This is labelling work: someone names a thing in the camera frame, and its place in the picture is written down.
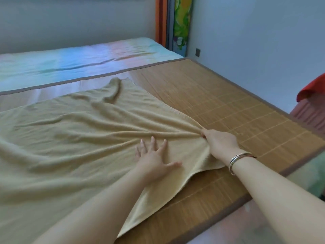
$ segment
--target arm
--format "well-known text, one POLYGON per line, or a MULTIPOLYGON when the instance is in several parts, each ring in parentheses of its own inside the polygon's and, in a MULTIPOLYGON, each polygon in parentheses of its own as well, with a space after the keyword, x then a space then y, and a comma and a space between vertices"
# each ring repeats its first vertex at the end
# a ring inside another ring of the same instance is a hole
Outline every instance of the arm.
MULTIPOLYGON (((211 154, 229 165, 244 152, 230 133, 202 130, 211 154)), ((285 243, 325 243, 325 204, 252 157, 236 161, 235 175, 285 243)))
POLYGON ((147 151, 141 140, 140 147, 136 147, 134 169, 63 218, 34 244, 113 243, 143 189, 181 166, 180 162, 163 163, 166 146, 164 140, 156 151, 152 137, 147 151))

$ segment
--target hand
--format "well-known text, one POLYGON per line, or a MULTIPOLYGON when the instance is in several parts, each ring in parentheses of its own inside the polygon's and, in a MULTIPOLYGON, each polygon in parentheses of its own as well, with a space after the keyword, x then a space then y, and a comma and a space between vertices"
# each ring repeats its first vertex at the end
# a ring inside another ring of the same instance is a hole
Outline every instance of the hand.
POLYGON ((172 170, 182 166, 182 162, 164 164, 163 154, 166 147, 167 140, 165 139, 161 147, 156 150, 156 141, 153 136, 151 137, 148 150, 143 140, 141 140, 139 147, 136 146, 136 169, 143 173, 148 183, 157 180, 172 170))
POLYGON ((226 166, 229 165, 234 156, 245 152, 239 148, 236 136, 231 133, 203 128, 201 135, 207 139, 211 155, 221 160, 226 166))

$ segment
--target left hand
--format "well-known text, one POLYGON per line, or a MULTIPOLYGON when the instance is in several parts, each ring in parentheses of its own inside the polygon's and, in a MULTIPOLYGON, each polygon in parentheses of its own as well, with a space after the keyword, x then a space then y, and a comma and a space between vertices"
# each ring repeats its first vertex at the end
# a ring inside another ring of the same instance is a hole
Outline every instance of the left hand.
POLYGON ((155 138, 151 137, 151 142, 147 149, 146 144, 141 140, 140 145, 136 146, 136 169, 143 173, 148 183, 167 175, 172 170, 182 166, 182 162, 164 164, 163 154, 167 147, 165 139, 161 147, 156 150, 155 138))

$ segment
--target forearm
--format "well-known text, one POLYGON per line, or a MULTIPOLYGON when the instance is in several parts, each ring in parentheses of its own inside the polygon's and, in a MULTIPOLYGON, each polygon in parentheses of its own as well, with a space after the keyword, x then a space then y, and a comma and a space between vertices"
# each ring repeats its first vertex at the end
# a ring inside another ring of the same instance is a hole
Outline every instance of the forearm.
POLYGON ((113 243, 146 185, 141 171, 131 170, 54 225, 35 244, 113 243))
POLYGON ((322 201, 254 158, 242 158, 232 169, 286 243, 324 243, 322 201))

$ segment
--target colorful poster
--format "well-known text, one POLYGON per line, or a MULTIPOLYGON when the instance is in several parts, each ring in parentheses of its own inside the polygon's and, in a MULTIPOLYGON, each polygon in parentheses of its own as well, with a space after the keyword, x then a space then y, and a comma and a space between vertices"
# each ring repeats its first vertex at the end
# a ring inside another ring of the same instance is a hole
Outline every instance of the colorful poster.
POLYGON ((175 0, 173 52, 186 55, 192 0, 175 0))

